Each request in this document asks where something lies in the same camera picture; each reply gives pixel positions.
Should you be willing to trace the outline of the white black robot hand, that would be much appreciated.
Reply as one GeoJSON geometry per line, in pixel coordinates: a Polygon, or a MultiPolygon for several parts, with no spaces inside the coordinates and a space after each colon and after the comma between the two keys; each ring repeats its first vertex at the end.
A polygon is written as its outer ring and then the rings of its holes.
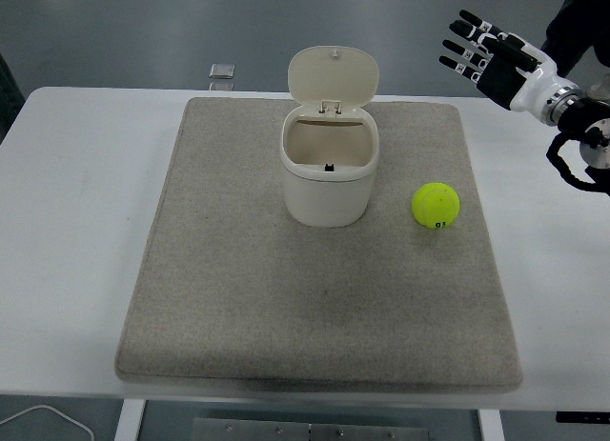
{"type": "Polygon", "coordinates": [[[521,37],[461,10],[450,30],[462,42],[445,39],[450,54],[439,57],[449,70],[465,77],[494,103],[506,110],[527,111],[554,126],[552,115],[568,99],[583,92],[559,75],[556,62],[521,37]]]}

